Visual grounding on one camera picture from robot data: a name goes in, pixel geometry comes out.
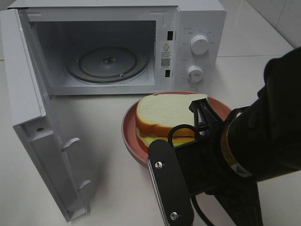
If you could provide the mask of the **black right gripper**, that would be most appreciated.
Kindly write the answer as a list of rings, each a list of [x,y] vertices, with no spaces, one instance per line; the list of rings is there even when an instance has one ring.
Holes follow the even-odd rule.
[[[196,195],[213,195],[237,226],[261,226],[262,216],[257,183],[243,178],[226,163],[221,150],[221,118],[206,98],[189,106],[194,127],[208,132],[196,141],[175,149],[192,204],[206,225],[213,223],[203,213]]]

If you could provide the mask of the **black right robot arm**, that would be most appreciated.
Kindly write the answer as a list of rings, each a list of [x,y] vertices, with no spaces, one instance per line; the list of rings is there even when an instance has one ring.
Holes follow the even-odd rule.
[[[237,226],[261,226],[258,182],[301,169],[301,50],[265,66],[264,87],[198,141],[176,148],[192,194],[213,195]]]

